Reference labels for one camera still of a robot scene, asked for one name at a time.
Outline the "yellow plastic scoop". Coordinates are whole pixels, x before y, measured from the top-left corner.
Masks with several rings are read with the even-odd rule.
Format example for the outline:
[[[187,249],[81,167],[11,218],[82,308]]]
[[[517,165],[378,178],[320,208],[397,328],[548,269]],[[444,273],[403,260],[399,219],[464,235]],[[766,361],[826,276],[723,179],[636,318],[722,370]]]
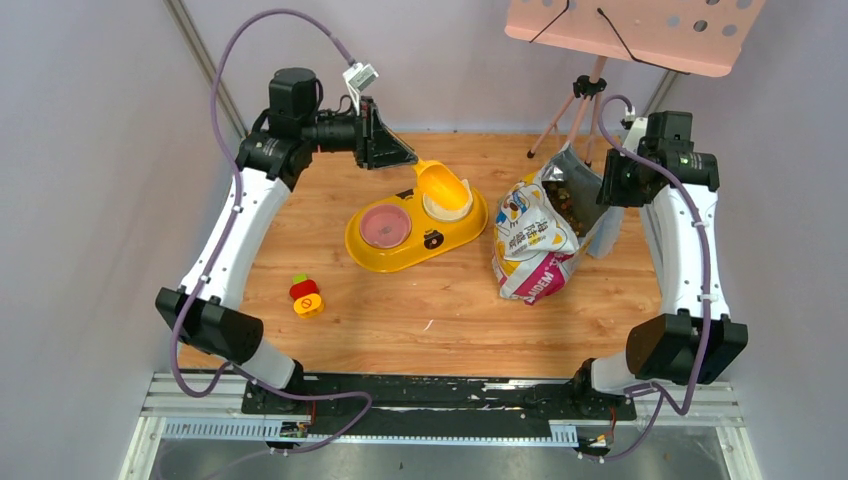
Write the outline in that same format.
[[[461,208],[467,193],[461,180],[443,163],[435,160],[419,160],[412,166],[417,187],[435,202],[447,209]]]

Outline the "pet food bag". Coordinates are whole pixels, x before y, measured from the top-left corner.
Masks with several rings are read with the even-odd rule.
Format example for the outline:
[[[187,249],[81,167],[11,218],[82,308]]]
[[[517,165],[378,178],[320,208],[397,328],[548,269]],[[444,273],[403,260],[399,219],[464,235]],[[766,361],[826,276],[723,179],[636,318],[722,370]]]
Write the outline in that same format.
[[[564,181],[587,233],[578,238],[552,208],[543,181]],[[566,286],[589,255],[602,177],[568,146],[507,190],[495,210],[492,268],[503,299],[533,305]]]

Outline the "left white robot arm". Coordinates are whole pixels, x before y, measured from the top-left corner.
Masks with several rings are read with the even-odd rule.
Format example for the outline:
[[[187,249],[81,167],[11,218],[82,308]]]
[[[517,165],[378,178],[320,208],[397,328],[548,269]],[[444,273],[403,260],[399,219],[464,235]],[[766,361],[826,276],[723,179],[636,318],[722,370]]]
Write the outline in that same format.
[[[241,141],[231,164],[226,201],[201,254],[175,289],[163,287],[155,307],[172,331],[171,356],[185,344],[216,356],[269,387],[268,400],[283,413],[306,400],[299,362],[267,340],[262,320],[241,312],[247,277],[272,220],[316,152],[351,152],[367,170],[414,164],[414,150],[379,116],[363,90],[378,77],[370,64],[343,74],[350,105],[324,109],[323,86],[307,68],[277,71],[269,105]]]

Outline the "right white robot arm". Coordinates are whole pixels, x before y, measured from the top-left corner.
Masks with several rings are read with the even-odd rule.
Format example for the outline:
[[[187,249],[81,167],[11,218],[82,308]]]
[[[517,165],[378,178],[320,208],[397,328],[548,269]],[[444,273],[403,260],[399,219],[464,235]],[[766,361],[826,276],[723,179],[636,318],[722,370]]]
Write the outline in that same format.
[[[607,153],[597,196],[609,208],[637,208],[662,296],[659,313],[633,327],[625,349],[581,367],[571,403],[596,417],[611,403],[653,393],[661,380],[709,385],[747,346],[748,328],[732,321],[721,287],[714,222],[719,175],[714,155],[691,139],[693,117],[664,111],[634,120],[624,146]]]

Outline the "pet food kibble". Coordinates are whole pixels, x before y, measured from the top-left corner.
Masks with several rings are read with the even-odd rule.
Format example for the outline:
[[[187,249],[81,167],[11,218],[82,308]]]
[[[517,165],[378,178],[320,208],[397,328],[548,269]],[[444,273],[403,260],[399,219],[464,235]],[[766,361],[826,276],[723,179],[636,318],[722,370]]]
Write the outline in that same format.
[[[543,181],[542,186],[554,211],[566,221],[578,238],[587,233],[575,210],[575,203],[564,181]]]

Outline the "yellow double pet feeder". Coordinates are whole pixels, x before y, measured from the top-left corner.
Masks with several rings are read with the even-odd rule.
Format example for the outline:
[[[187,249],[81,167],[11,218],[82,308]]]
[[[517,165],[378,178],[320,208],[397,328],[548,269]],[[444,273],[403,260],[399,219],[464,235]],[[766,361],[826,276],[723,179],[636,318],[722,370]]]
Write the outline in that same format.
[[[378,273],[397,272],[478,238],[488,223],[488,207],[481,193],[471,187],[473,205],[469,214],[454,223],[435,221],[424,211],[423,194],[416,187],[373,202],[358,211],[348,222],[344,243],[349,256],[361,267]],[[408,238],[398,247],[377,249],[366,244],[359,233],[359,222],[370,207],[395,204],[407,211],[412,221]]]

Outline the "pink bowl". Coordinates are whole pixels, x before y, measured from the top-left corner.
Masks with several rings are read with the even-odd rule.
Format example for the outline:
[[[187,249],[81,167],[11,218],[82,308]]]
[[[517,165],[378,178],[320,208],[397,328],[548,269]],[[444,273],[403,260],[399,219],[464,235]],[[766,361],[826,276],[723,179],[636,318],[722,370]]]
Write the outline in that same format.
[[[405,209],[395,204],[370,207],[359,222],[362,240],[377,249],[392,249],[410,235],[412,221]]]

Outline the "cream bowl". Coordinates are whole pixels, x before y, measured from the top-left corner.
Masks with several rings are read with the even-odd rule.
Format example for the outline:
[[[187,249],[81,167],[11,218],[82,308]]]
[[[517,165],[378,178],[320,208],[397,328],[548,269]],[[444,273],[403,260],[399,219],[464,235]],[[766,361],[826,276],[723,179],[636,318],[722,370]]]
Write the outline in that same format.
[[[435,221],[454,223],[464,219],[472,209],[473,193],[467,179],[462,179],[461,183],[467,193],[465,204],[459,209],[447,209],[435,202],[429,195],[424,194],[422,197],[422,205],[425,213]]]

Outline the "red toy block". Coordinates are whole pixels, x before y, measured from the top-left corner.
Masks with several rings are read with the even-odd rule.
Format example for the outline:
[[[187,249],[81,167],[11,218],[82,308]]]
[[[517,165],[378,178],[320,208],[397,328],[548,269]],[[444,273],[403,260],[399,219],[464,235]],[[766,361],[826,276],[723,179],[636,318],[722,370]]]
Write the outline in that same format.
[[[298,274],[292,278],[292,285],[289,288],[289,296],[292,300],[298,300],[302,297],[318,294],[320,289],[317,283],[306,274]]]

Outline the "pink music stand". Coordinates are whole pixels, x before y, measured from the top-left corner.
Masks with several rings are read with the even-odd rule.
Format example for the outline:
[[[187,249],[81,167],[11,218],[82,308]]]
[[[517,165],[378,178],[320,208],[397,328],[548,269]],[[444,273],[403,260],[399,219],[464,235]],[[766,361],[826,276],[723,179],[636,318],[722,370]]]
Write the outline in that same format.
[[[600,118],[597,87],[609,59],[726,76],[764,5],[764,0],[513,1],[504,31],[513,39],[594,56],[591,73],[576,81],[588,91],[573,91],[560,109],[579,104],[567,135],[572,142],[584,116]]]

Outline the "yellow toy block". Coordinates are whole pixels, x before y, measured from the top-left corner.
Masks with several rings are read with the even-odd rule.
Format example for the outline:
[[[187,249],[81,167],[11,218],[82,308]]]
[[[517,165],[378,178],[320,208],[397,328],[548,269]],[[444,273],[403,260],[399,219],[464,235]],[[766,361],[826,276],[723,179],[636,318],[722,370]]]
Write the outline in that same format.
[[[310,293],[296,299],[293,310],[300,318],[309,318],[320,314],[325,308],[323,297],[318,293]]]

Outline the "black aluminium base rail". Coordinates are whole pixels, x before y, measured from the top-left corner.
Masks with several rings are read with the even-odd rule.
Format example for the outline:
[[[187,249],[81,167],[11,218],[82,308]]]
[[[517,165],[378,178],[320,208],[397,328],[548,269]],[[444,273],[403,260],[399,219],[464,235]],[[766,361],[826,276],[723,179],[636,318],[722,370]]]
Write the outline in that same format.
[[[167,440],[257,440],[278,448],[349,444],[609,448],[646,427],[740,428],[732,387],[696,389],[686,415],[656,393],[577,397],[567,379],[313,373],[303,401],[224,375],[202,398],[167,374],[153,377],[141,415]]]

